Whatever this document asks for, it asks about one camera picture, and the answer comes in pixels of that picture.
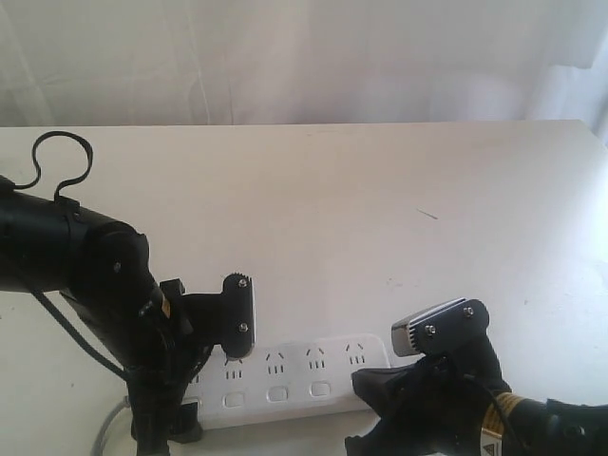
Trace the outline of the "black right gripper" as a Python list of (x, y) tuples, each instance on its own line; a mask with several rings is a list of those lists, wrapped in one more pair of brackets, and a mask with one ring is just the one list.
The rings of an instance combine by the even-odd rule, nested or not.
[(491, 394), (509, 390), (487, 341), (428, 354), (401, 368), (357, 370), (351, 382), (378, 422), (368, 433), (345, 439), (349, 455), (482, 455)]

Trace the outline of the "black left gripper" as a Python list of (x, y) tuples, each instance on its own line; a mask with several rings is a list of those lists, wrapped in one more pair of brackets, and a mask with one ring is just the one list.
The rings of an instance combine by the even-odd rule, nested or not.
[(181, 401), (219, 342), (219, 295), (182, 294), (179, 285), (152, 277), (70, 282), (70, 306), (123, 367), (137, 456), (169, 456), (168, 436), (203, 435), (199, 403)]

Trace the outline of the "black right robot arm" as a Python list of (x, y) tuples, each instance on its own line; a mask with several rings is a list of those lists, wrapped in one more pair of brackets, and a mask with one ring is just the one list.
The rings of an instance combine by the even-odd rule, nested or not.
[(368, 433), (346, 438), (350, 455), (607, 452), (607, 407), (522, 397), (505, 383), (497, 360), (471, 352), (361, 369), (351, 381), (378, 421)]

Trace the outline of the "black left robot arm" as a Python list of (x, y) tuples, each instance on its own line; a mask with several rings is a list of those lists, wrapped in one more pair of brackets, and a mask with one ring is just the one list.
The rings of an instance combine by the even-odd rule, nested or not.
[(187, 384), (210, 350), (152, 276), (145, 235), (75, 200), (1, 180), (1, 289), (32, 295), (124, 380), (139, 455), (167, 455)]

